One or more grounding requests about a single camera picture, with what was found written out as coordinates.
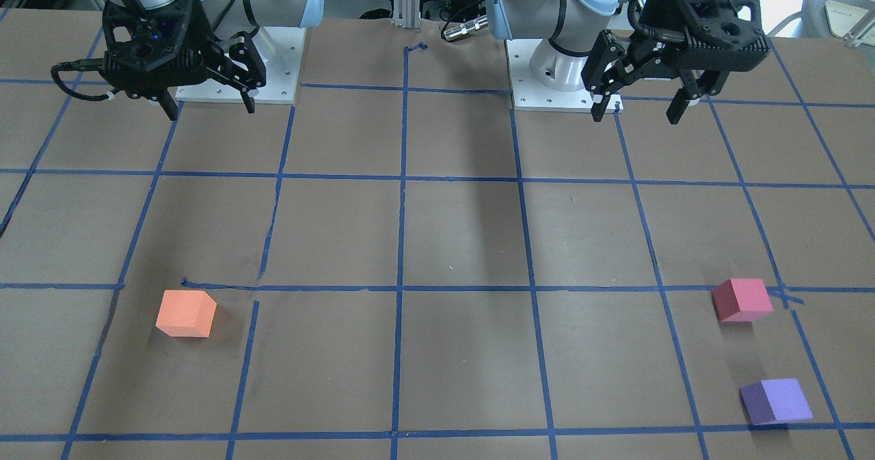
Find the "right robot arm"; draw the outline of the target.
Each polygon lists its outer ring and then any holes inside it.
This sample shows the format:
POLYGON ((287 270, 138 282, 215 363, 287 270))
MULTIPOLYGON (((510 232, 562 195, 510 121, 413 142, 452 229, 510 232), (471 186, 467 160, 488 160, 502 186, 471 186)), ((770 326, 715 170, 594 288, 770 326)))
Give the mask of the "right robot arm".
POLYGON ((254 112, 272 84, 270 27, 319 26, 324 0, 105 0, 106 50, 96 66, 113 89, 159 104, 170 120, 171 89, 215 82, 254 112))

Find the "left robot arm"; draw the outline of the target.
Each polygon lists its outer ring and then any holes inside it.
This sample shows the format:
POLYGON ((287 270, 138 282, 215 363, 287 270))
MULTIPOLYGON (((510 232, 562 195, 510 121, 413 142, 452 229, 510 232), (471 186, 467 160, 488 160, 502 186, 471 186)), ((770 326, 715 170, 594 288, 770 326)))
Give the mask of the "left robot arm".
POLYGON ((770 52, 759 0, 485 0, 485 11, 498 40, 537 42, 527 81, 596 122, 623 88, 676 78, 666 117, 677 124, 770 52))

